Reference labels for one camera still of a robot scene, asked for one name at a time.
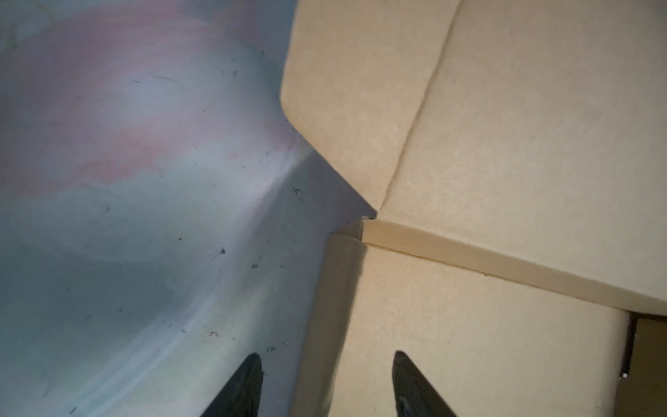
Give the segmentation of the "brown cardboard box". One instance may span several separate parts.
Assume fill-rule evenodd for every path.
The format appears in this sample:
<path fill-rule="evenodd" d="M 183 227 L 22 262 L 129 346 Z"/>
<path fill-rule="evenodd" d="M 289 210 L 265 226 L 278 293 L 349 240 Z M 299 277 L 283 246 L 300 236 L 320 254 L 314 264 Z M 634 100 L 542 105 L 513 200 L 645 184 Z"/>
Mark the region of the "brown cardboard box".
<path fill-rule="evenodd" d="M 665 2 L 301 1 L 281 105 L 373 208 L 290 415 L 665 415 Z"/>

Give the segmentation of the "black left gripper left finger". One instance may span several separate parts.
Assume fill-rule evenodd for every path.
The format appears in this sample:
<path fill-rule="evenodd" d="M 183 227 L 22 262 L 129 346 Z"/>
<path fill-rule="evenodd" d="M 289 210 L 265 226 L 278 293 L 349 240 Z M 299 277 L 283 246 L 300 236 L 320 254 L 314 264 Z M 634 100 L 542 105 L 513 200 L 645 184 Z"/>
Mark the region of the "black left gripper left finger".
<path fill-rule="evenodd" d="M 201 417 L 257 417 L 262 383 L 262 358 L 249 354 Z"/>

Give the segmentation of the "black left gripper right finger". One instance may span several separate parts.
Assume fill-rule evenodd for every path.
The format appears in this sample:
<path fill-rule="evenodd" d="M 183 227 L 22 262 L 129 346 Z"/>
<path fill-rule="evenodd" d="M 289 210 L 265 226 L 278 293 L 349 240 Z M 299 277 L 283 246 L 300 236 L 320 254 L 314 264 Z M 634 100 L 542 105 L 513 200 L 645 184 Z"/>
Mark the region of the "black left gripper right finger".
<path fill-rule="evenodd" d="M 392 367 L 398 417 L 456 417 L 409 356 L 396 351 Z"/>

